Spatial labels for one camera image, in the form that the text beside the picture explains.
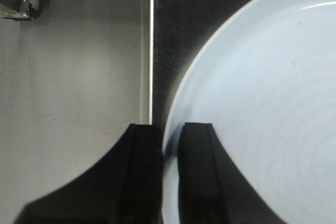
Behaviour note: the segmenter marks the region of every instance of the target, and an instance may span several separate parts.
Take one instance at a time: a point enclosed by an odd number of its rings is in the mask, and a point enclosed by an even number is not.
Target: gray wall
[[[148,117],[147,0],[51,0],[0,20],[0,223]]]

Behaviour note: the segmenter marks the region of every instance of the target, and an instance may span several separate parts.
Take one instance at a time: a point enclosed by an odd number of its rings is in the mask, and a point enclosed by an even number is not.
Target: plate
[[[285,222],[336,223],[336,0],[253,0],[205,44],[166,124],[166,224],[179,223],[176,148],[184,122],[213,123]]]

